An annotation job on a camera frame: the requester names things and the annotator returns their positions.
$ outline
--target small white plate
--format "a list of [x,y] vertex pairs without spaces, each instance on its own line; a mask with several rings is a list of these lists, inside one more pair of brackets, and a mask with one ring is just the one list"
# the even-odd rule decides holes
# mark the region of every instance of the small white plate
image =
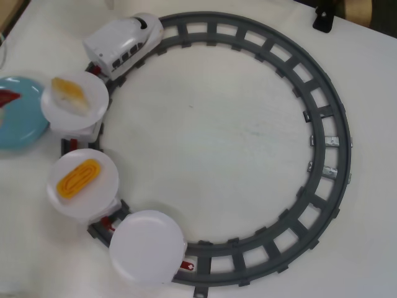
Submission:
[[[78,192],[72,199],[62,198],[56,185],[78,165],[88,159],[101,165],[98,177]],[[118,171],[105,154],[93,149],[78,149],[62,156],[52,167],[47,180],[47,194],[56,210],[75,219],[90,219],[101,213],[114,200],[118,191]]]
[[127,216],[110,242],[110,259],[126,281],[171,282],[184,259],[186,242],[169,216],[144,210]]
[[63,74],[59,78],[79,84],[87,97],[90,109],[85,116],[70,113],[53,100],[52,88],[45,88],[41,103],[42,111],[52,126],[66,131],[80,130],[94,125],[103,117],[109,105],[109,92],[100,78],[86,71]]

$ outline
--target white toy train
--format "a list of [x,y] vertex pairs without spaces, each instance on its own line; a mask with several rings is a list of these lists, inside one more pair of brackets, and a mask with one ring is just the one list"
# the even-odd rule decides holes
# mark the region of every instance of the white toy train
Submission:
[[83,45],[90,60],[115,80],[152,51],[163,33],[158,17],[139,13],[109,22],[86,38]]

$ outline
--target track rail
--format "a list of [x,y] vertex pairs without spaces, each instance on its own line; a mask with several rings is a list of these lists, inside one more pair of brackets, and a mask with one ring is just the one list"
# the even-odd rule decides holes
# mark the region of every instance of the track rail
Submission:
[[[162,55],[167,49],[174,46],[182,48],[190,47],[197,42],[205,42],[208,46],[216,46],[218,43],[224,43],[231,46],[232,50],[249,51],[259,62],[267,61],[277,69],[276,73],[281,77],[286,77],[293,85],[293,93],[300,98],[306,106],[304,111],[305,120],[313,129],[314,155],[310,177],[306,185],[302,186],[297,192],[297,200],[290,210],[286,209],[279,216],[279,220],[270,227],[263,227],[253,233],[252,236],[244,239],[230,239],[226,243],[212,244],[200,241],[198,243],[189,243],[186,251],[187,256],[197,257],[197,272],[188,273],[179,271],[174,278],[174,282],[195,286],[195,297],[206,297],[208,287],[227,286],[238,284],[246,286],[252,280],[261,278],[274,272],[282,272],[288,269],[288,265],[306,250],[313,249],[318,244],[318,239],[325,231],[332,219],[336,218],[339,213],[339,205],[346,190],[350,174],[351,159],[351,139],[349,126],[347,124],[344,106],[337,95],[331,80],[327,74],[319,67],[310,55],[299,47],[288,37],[282,35],[276,30],[258,23],[245,17],[223,14],[219,12],[188,12],[183,14],[174,14],[161,18],[165,29],[176,27],[178,35],[164,39],[152,52],[148,53],[140,60],[131,70],[139,68],[145,64],[145,60],[154,55]],[[206,23],[207,31],[201,33],[189,33],[188,25],[196,23]],[[226,24],[237,27],[236,35],[220,34],[217,32],[218,24]],[[262,46],[252,43],[245,39],[247,32],[254,32],[266,38]],[[281,60],[271,52],[272,47],[277,45],[284,48],[291,54],[287,61]],[[313,79],[303,82],[302,79],[293,70],[301,63],[312,75]],[[109,93],[121,86],[126,75],[116,81],[107,81]],[[326,107],[317,107],[311,92],[321,88],[329,105]],[[333,117],[339,137],[337,176],[334,187],[328,200],[325,200],[315,194],[323,174],[326,142],[324,136],[322,118]],[[63,140],[63,153],[67,149],[68,141]],[[100,150],[99,138],[95,143],[89,144],[90,148]],[[312,204],[319,209],[320,215],[316,222],[307,229],[298,218],[303,211]],[[124,217],[128,213],[128,206],[123,204]],[[110,217],[112,220],[118,218],[117,215]],[[291,229],[298,237],[298,241],[282,253],[277,248],[274,239],[281,235],[287,229]],[[106,229],[101,229],[100,225],[95,223],[89,227],[89,232],[93,237],[99,237],[107,246],[110,244],[111,234]],[[244,261],[243,253],[258,247],[263,247],[267,252],[269,259],[259,265],[247,268]],[[227,273],[211,273],[211,260],[218,256],[232,256],[234,271]]]

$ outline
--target white table surface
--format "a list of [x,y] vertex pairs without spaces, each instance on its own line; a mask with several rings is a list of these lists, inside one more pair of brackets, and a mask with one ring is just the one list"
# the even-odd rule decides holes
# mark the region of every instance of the white table surface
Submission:
[[[0,75],[48,84],[83,70],[89,60],[81,40],[141,11],[229,12],[279,30],[332,79],[354,138],[352,182],[319,245],[282,274],[243,288],[211,288],[209,297],[394,297],[397,40],[338,18],[323,34],[311,27],[313,9],[289,0],[119,0],[114,11],[99,0],[33,0],[9,37]],[[246,237],[271,224],[308,177],[303,106],[249,55],[225,47],[170,50],[134,71],[113,98],[102,145],[118,166],[120,197],[133,210],[170,215],[189,240]],[[328,150],[331,166],[335,152]],[[59,155],[50,132],[22,152],[0,153],[0,291],[16,284],[41,298],[192,297],[193,287],[178,284],[124,284],[107,249],[51,207],[45,183]],[[283,249],[291,237],[276,243]],[[247,256],[248,265],[259,253]],[[227,268],[229,259],[213,260],[214,270]]]

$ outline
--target blue plate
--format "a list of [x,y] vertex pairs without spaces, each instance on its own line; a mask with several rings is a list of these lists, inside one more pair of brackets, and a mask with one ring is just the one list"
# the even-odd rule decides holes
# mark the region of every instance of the blue plate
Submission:
[[40,107],[44,87],[31,79],[13,76],[0,79],[0,90],[19,93],[20,98],[2,107],[0,149],[18,149],[30,145],[48,127]]

